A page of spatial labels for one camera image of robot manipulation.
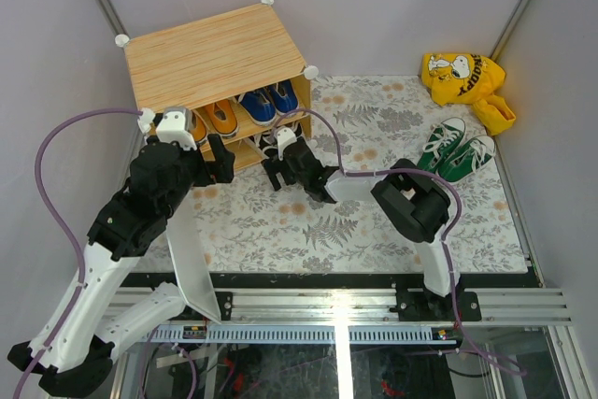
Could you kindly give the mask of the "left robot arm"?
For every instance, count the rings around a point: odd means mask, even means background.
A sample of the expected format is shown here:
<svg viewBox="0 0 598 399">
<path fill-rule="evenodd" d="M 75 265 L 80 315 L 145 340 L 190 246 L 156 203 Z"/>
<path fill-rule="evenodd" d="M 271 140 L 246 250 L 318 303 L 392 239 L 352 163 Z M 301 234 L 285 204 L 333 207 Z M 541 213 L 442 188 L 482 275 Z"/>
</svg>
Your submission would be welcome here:
<svg viewBox="0 0 598 399">
<path fill-rule="evenodd" d="M 208 141 L 212 160 L 177 142 L 150 139 L 131 161 L 122 188 L 94 220 L 59 309 L 35 338 L 10 350 L 8 360 L 25 374 L 38 374 L 38 385 L 48 395 L 88 396 L 125 351 L 178 315 L 223 320 L 188 194 L 231 182 L 235 155 L 218 135 Z M 167 237 L 176 280 L 162 282 L 117 317 L 106 318 L 113 296 L 160 235 Z"/>
</svg>

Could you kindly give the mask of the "green sneaker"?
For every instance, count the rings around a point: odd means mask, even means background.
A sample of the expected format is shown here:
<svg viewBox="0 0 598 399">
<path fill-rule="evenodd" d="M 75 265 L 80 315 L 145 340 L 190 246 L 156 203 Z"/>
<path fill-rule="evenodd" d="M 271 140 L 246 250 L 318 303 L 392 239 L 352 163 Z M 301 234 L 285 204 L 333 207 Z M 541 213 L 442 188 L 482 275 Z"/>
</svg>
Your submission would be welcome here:
<svg viewBox="0 0 598 399">
<path fill-rule="evenodd" d="M 478 135 L 460 146 L 437 170 L 444 180 L 456 183 L 488 165 L 495 156 L 495 142 L 488 135 Z"/>
<path fill-rule="evenodd" d="M 435 172 L 460 146 L 465 130 L 466 124 L 460 118 L 449 118 L 437 124 L 422 147 L 417 168 Z"/>
</svg>

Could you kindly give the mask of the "aluminium rail frame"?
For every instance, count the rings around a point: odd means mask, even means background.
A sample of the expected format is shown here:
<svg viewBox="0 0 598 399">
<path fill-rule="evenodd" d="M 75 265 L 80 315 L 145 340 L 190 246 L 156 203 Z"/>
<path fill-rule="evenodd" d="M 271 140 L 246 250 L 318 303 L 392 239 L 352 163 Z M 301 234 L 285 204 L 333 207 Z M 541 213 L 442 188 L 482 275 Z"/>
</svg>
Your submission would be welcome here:
<svg viewBox="0 0 598 399">
<path fill-rule="evenodd" d="M 415 274 L 214 273 L 211 308 L 171 273 L 133 273 L 82 316 L 113 358 L 66 397 L 593 398 L 563 292 L 523 274 L 464 274 L 438 299 Z"/>
</svg>

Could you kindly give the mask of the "orange sneaker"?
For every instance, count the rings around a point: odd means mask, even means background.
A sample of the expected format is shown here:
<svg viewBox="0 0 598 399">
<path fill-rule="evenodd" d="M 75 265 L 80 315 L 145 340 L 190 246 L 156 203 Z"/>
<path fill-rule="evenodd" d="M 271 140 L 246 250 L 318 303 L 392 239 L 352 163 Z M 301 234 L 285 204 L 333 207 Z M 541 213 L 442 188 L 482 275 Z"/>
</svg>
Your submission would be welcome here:
<svg viewBox="0 0 598 399">
<path fill-rule="evenodd" d="M 237 134 L 238 120 L 228 99 L 206 105 L 204 111 L 214 130 L 222 138 L 232 138 Z"/>
<path fill-rule="evenodd" d="M 192 111 L 192 119 L 193 128 L 191 134 L 197 147 L 201 147 L 207 142 L 207 126 L 204 119 L 196 110 Z"/>
</svg>

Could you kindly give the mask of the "black white sneaker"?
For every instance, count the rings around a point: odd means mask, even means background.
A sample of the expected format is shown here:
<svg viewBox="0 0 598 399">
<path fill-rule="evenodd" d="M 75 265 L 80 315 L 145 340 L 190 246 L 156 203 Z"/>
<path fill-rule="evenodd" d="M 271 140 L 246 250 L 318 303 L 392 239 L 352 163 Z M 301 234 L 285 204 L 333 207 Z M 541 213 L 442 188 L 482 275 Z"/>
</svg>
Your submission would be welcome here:
<svg viewBox="0 0 598 399">
<path fill-rule="evenodd" d="M 296 139 L 306 138 L 304 126 L 300 121 L 291 122 L 286 127 L 293 131 Z"/>
<path fill-rule="evenodd" d="M 270 133 L 261 133 L 247 138 L 248 145 L 263 159 L 278 156 L 278 145 Z"/>
</svg>

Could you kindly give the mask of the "translucent white cabinet door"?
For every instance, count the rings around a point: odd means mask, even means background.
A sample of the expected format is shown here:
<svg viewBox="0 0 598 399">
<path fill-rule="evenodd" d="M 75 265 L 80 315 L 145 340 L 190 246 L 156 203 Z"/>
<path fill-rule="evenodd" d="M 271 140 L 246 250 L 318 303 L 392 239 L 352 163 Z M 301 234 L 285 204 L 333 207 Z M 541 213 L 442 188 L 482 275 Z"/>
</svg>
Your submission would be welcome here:
<svg viewBox="0 0 598 399">
<path fill-rule="evenodd" d="M 178 288 L 187 306 L 221 323 L 221 310 L 193 213 L 192 193 L 182 199 L 168 220 L 166 238 Z"/>
</svg>

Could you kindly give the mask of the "blue sneaker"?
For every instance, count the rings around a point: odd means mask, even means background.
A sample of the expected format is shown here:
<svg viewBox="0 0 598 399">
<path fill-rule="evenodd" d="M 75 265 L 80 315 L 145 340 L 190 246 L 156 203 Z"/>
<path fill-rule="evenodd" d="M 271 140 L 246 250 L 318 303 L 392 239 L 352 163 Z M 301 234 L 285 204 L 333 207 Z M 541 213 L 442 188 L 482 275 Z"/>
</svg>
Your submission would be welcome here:
<svg viewBox="0 0 598 399">
<path fill-rule="evenodd" d="M 240 94 L 237 103 L 247 111 L 251 120 L 260 126 L 271 125 L 277 115 L 275 106 L 264 89 Z"/>
<path fill-rule="evenodd" d="M 287 79 L 267 87 L 277 113 L 282 116 L 299 107 L 298 98 L 293 90 L 292 83 Z"/>
</svg>

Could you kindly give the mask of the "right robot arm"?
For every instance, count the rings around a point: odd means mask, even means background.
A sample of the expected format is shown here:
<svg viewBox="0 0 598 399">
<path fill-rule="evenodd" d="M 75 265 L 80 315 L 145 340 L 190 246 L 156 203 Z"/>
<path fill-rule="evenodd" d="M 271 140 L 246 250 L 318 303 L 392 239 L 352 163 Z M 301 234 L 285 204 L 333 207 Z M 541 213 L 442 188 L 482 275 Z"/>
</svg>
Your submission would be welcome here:
<svg viewBox="0 0 598 399">
<path fill-rule="evenodd" d="M 374 202 L 395 230 L 415 245 L 423 268 L 420 292 L 397 287 L 395 312 L 402 321 L 480 321 L 477 295 L 459 285 L 460 274 L 449 267 L 442 247 L 442 230 L 449 221 L 450 200 L 430 178 L 412 174 L 416 166 L 399 160 L 399 174 L 350 176 L 336 166 L 323 165 L 305 140 L 279 146 L 267 139 L 260 151 L 263 168 L 275 190 L 285 183 L 300 184 L 310 198 L 320 203 Z"/>
</svg>

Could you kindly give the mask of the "yellow Snoopy bag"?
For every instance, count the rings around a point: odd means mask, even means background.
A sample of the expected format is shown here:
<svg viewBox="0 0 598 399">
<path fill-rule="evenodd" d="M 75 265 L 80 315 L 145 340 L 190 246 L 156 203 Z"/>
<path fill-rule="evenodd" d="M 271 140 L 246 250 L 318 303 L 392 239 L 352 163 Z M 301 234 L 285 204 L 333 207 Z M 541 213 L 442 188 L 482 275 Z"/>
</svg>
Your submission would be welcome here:
<svg viewBox="0 0 598 399">
<path fill-rule="evenodd" d="M 516 114 L 496 94 L 504 85 L 505 70 L 486 56 L 472 53 L 425 53 L 420 79 L 440 105 L 468 105 L 490 135 L 510 129 Z"/>
</svg>

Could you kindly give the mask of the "wooden shoe cabinet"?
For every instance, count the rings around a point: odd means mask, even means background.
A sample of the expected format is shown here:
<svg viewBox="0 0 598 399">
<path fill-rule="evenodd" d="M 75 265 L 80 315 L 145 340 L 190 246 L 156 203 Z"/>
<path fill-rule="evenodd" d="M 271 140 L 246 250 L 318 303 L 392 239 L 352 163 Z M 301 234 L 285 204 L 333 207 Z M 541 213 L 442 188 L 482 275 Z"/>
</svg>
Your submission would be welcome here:
<svg viewBox="0 0 598 399">
<path fill-rule="evenodd" d="M 138 107 L 186 107 L 208 121 L 208 106 L 229 102 L 238 130 L 224 144 L 236 156 L 236 169 L 260 163 L 248 140 L 266 130 L 236 103 L 238 96 L 288 80 L 299 107 L 310 107 L 311 81 L 319 74 L 295 45 L 274 0 L 144 36 L 120 34 L 115 43 L 124 51 Z"/>
</svg>

